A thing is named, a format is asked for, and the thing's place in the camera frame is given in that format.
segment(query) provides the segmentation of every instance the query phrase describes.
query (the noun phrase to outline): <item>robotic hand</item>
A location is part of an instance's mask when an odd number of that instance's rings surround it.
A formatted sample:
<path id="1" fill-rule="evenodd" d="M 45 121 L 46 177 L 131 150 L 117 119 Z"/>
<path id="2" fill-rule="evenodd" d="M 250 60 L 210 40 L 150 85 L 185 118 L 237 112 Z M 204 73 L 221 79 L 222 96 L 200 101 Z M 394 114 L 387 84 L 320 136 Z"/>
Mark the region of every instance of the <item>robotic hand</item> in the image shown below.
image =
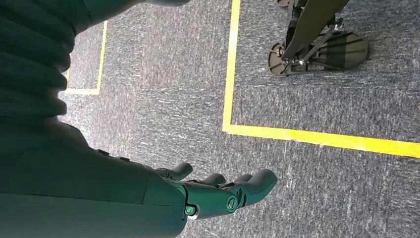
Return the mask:
<path id="1" fill-rule="evenodd" d="M 212 174 L 205 180 L 180 181 L 193 171 L 188 163 L 173 170 L 157 169 L 156 172 L 179 189 L 185 197 L 185 214 L 191 220 L 228 215 L 236 209 L 261 201 L 277 183 L 271 170 L 260 170 L 254 176 L 242 175 L 226 183 L 221 174 Z"/>

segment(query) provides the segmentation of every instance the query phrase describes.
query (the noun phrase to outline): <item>yellow tape line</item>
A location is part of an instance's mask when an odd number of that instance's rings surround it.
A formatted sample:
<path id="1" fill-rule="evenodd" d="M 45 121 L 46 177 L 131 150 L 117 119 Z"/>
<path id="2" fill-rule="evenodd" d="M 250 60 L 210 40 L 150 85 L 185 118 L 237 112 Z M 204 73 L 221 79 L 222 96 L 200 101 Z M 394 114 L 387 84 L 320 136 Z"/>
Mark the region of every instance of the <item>yellow tape line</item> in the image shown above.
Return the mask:
<path id="1" fill-rule="evenodd" d="M 226 73 L 226 92 L 223 110 L 222 130 L 234 135 L 261 137 L 278 140 L 293 140 L 317 145 L 370 151 L 399 156 L 420 158 L 420 143 L 375 139 L 322 132 L 292 130 L 247 125 L 232 125 L 234 80 L 236 70 L 236 48 L 239 30 L 241 0 L 233 0 L 230 22 L 229 51 Z"/>
<path id="2" fill-rule="evenodd" d="M 241 0 L 233 0 L 232 16 L 230 19 L 229 50 L 227 53 L 226 90 L 224 96 L 222 131 L 228 131 L 232 121 L 233 87 L 235 84 L 236 48 L 238 42 L 240 7 Z"/>
<path id="3" fill-rule="evenodd" d="M 101 83 L 102 83 L 102 73 L 104 70 L 104 59 L 105 59 L 105 45 L 106 45 L 106 33 L 108 29 L 108 21 L 104 22 L 104 29 L 102 34 L 102 47 L 101 47 L 101 59 L 99 62 L 99 74 L 96 88 L 94 89 L 76 89 L 76 88 L 67 88 L 65 91 L 66 94 L 80 94 L 80 95 L 99 95 L 101 93 Z M 70 69 L 67 71 L 67 87 L 70 82 Z"/>
<path id="4" fill-rule="evenodd" d="M 246 125 L 231 125 L 228 133 L 420 158 L 420 143 L 413 142 Z"/>

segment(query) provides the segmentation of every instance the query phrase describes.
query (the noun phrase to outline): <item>gray carpet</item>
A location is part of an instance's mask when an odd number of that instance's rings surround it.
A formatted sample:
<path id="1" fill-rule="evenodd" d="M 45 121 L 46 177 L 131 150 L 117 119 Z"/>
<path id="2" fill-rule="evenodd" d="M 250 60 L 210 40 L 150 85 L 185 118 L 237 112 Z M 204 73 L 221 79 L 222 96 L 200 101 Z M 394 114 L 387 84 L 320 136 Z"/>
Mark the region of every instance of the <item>gray carpet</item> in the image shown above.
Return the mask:
<path id="1" fill-rule="evenodd" d="M 231 2 L 138 5 L 108 22 L 100 96 L 65 95 L 62 119 L 90 145 L 191 178 L 272 169 L 279 183 L 234 215 L 189 221 L 182 238 L 420 237 L 420 160 L 221 131 Z M 241 5 L 233 123 L 420 142 L 420 3 L 351 0 L 345 29 L 370 41 L 350 73 L 277 78 L 267 50 L 286 12 Z M 72 55 L 72 88 L 95 87 L 102 25 Z"/>

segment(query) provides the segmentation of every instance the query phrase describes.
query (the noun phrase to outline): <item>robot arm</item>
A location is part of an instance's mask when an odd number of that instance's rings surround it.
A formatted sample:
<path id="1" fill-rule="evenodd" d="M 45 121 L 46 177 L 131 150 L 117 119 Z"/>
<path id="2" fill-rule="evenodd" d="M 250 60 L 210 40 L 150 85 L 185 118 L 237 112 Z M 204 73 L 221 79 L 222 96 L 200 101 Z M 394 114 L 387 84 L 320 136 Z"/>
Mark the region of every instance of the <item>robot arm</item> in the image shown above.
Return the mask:
<path id="1" fill-rule="evenodd" d="M 187 218 L 231 214 L 271 191 L 268 170 L 179 181 L 189 164 L 155 171 L 112 157 L 56 117 L 78 33 L 139 2 L 187 1 L 0 1 L 0 237 L 172 238 Z"/>

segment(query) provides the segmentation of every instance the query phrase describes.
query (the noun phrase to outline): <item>screw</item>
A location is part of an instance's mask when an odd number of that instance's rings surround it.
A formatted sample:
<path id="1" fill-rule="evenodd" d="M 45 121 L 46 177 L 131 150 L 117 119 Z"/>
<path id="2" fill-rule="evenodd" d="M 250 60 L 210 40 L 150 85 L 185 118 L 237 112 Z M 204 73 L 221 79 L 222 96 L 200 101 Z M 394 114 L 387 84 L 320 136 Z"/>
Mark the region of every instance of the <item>screw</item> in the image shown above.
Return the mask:
<path id="1" fill-rule="evenodd" d="M 230 196 L 227 199 L 226 208 L 228 212 L 234 212 L 238 207 L 238 199 L 235 196 Z"/>
<path id="2" fill-rule="evenodd" d="M 193 216 L 195 213 L 196 213 L 196 208 L 195 207 L 187 206 L 185 208 L 185 214 L 187 214 L 189 216 Z"/>

